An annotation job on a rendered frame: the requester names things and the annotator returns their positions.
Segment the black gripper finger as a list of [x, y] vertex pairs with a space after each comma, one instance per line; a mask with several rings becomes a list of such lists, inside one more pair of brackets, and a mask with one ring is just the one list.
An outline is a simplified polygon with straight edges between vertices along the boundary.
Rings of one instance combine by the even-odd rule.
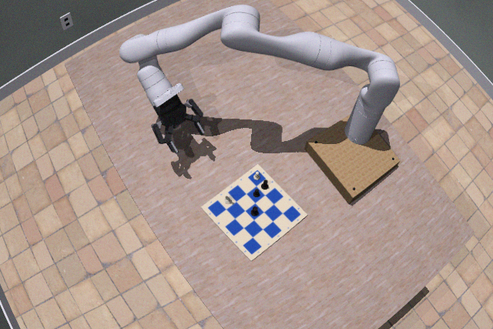
[[[192, 116], [190, 114], [187, 114], [187, 113], [184, 113], [184, 112], [178, 112], [177, 115], [178, 116], [182, 116], [184, 118], [186, 118], [186, 120], [189, 120], [192, 122], [194, 122], [194, 125], [195, 127], [197, 128], [198, 132], [200, 133], [200, 135], [203, 135], [204, 134], [204, 127], [202, 125], [202, 123], [200, 122], [200, 118], [203, 116], [203, 112], [201, 111], [201, 109], [198, 107], [198, 105], [193, 101], [193, 99], [188, 99], [184, 105], [188, 108], [191, 108], [192, 111], [194, 111], [194, 113], [196, 114], [196, 116]], [[198, 113], [198, 114], [197, 114]]]
[[171, 136], [173, 133], [174, 117], [169, 118], [169, 127], [165, 128], [165, 139], [163, 138], [162, 133], [160, 132], [161, 124], [162, 124], [161, 121], [152, 124], [153, 132], [155, 133], [158, 143], [160, 144], [166, 143], [173, 153], [178, 153], [179, 152], [178, 149], [176, 148], [173, 141], [171, 141]]

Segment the blue and cream chessboard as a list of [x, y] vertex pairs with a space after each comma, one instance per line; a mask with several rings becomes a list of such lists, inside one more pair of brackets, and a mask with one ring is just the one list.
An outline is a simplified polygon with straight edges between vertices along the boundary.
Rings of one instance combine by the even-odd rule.
[[[256, 172], [258, 180], [253, 178]], [[267, 190], [261, 188], [264, 180]], [[253, 196], [255, 189], [259, 189], [258, 197]], [[227, 194], [232, 197], [230, 204], [224, 201]], [[256, 216], [250, 213], [254, 206], [258, 207]], [[201, 208], [250, 261], [307, 216], [259, 164]]]

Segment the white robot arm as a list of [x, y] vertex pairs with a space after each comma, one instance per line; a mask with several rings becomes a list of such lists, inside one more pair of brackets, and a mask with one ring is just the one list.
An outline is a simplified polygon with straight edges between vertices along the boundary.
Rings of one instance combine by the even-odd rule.
[[158, 107], [184, 87], [182, 83], [171, 85], [157, 55], [184, 49], [217, 29], [221, 29], [221, 42], [231, 49], [276, 56], [326, 71], [353, 66], [367, 72], [370, 84], [361, 89], [344, 130], [352, 143], [368, 142], [400, 88], [396, 65], [389, 56], [316, 32], [283, 37], [260, 33], [260, 13], [249, 5], [230, 6], [182, 25], [135, 35], [121, 45], [119, 55], [124, 62], [139, 63], [137, 77], [152, 106]]

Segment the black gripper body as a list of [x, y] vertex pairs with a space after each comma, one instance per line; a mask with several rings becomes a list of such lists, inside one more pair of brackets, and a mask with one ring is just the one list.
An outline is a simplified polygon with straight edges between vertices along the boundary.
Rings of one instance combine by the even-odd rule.
[[183, 124], [186, 120], [186, 118], [177, 115], [178, 112], [186, 113], [186, 106], [181, 103], [177, 94], [168, 99], [162, 105], [158, 107], [153, 106], [153, 108], [159, 117], [159, 121], [161, 121], [162, 125], [166, 127], [169, 127], [170, 117], [174, 117], [174, 129]]

